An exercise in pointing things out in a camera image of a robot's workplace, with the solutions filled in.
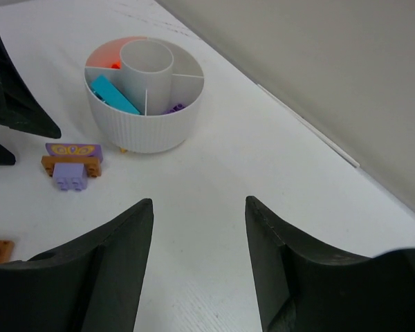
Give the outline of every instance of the round divided container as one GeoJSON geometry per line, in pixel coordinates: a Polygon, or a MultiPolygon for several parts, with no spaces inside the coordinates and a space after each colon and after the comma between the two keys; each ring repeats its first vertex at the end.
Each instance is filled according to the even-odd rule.
{"type": "Polygon", "coordinates": [[[86,61],[84,80],[91,112],[104,135],[123,150],[145,154],[166,151],[189,137],[204,87],[194,57],[180,46],[147,37],[101,45],[86,61]],[[111,68],[116,62],[120,69],[111,68]],[[91,83],[101,75],[141,114],[114,109],[98,98],[91,83]]]}

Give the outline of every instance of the table surface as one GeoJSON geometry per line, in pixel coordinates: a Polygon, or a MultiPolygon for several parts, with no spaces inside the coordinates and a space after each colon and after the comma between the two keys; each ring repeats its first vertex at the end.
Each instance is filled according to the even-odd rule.
{"type": "Polygon", "coordinates": [[[40,164],[47,140],[0,127],[17,164],[0,167],[0,238],[29,259],[102,225],[142,198],[154,235],[135,331],[260,331],[246,239],[247,195],[309,234],[374,256],[415,247],[415,215],[354,169],[152,0],[28,1],[0,7],[0,34],[61,142],[100,143],[103,175],[60,192],[40,164]],[[121,154],[86,100],[91,51],[130,35],[167,39],[205,71],[194,133],[155,155],[121,154]]]}

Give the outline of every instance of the light purple block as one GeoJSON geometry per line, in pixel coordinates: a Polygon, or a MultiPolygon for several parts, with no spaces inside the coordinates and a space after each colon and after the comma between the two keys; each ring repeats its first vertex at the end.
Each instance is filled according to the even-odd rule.
{"type": "Polygon", "coordinates": [[[50,156],[59,157],[97,157],[103,161],[103,151],[100,144],[64,144],[46,143],[50,156]]]}
{"type": "Polygon", "coordinates": [[[84,164],[56,163],[53,178],[60,190],[80,192],[88,185],[88,175],[84,164]]]}

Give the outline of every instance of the gray wall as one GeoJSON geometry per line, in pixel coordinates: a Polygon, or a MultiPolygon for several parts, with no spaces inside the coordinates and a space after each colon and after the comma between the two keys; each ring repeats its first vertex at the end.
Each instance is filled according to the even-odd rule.
{"type": "Polygon", "coordinates": [[[415,0],[158,2],[415,211],[415,0]]]}

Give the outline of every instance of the blue block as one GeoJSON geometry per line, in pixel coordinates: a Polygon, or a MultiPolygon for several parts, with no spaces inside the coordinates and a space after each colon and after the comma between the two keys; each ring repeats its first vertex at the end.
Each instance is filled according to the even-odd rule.
{"type": "Polygon", "coordinates": [[[132,114],[140,114],[135,106],[103,75],[100,75],[92,81],[91,90],[105,104],[108,104],[114,109],[132,114]]]}
{"type": "Polygon", "coordinates": [[[53,178],[60,190],[73,189],[81,192],[88,185],[88,174],[84,164],[55,163],[53,178]]]}

